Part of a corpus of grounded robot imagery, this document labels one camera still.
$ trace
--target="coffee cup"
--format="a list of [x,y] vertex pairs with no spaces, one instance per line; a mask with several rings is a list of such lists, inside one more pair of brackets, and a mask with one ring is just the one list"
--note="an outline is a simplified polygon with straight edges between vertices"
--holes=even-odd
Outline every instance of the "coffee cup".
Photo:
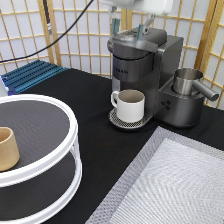
[[117,117],[126,123],[135,123],[144,117],[145,96],[137,90],[114,91],[111,103],[117,108]]
[[0,171],[12,168],[19,161],[19,157],[12,129],[0,127]]

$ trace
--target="round tray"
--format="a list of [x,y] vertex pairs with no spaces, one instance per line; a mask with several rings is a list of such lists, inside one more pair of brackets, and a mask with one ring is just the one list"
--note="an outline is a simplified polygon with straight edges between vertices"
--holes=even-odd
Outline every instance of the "round tray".
[[0,188],[0,223],[43,223],[72,199],[81,176],[81,160],[72,150],[37,177]]
[[136,131],[143,128],[152,119],[151,114],[144,114],[144,117],[135,123],[127,123],[117,117],[117,109],[114,108],[109,113],[110,122],[116,127],[124,131]]
[[73,147],[78,124],[63,102],[41,95],[0,98],[0,127],[11,128],[19,162],[0,172],[0,187],[31,179],[58,163]]

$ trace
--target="cup handle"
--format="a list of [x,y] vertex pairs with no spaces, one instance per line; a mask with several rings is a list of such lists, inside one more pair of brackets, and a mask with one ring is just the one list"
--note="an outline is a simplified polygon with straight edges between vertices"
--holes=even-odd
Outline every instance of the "cup handle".
[[117,104],[115,103],[115,101],[114,101],[114,94],[119,94],[119,92],[118,91],[114,91],[112,94],[111,94],[111,103],[112,103],[112,105],[115,107],[115,108],[117,108]]

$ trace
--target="table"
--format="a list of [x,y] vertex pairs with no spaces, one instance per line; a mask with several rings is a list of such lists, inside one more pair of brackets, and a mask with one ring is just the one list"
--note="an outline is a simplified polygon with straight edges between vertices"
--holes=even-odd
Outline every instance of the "table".
[[224,111],[206,106],[193,128],[177,129],[156,120],[133,133],[114,128],[108,120],[111,86],[109,79],[70,69],[24,92],[65,102],[79,125],[81,184],[70,203],[47,224],[85,223],[158,126],[224,150]]

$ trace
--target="metal pitcher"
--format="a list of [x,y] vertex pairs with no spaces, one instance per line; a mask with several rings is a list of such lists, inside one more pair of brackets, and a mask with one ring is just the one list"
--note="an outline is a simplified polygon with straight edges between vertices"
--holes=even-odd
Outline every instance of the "metal pitcher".
[[203,73],[192,68],[178,69],[174,75],[173,90],[184,96],[192,96],[200,92],[210,101],[216,101],[219,94],[202,84]]

